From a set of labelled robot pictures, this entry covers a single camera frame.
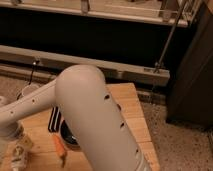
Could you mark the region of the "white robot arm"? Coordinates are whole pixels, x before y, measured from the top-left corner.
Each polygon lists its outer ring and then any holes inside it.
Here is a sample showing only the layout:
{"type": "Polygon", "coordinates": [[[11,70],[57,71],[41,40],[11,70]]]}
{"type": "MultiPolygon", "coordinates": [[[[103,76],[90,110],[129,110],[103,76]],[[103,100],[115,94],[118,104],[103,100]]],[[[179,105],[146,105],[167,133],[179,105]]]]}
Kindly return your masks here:
{"type": "Polygon", "coordinates": [[[55,80],[0,108],[0,136],[14,137],[17,122],[58,107],[93,171],[152,171],[106,86],[91,65],[74,65],[55,80]]]}

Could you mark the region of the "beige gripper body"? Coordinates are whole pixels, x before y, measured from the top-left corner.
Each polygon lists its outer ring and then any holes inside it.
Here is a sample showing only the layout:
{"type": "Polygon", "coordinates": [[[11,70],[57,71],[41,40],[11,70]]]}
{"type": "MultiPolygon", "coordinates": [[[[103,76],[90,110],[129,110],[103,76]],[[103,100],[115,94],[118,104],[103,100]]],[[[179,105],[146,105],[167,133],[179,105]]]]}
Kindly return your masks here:
{"type": "Polygon", "coordinates": [[[0,127],[0,160],[5,156],[8,143],[19,139],[24,132],[20,122],[12,123],[4,128],[0,127]]]}

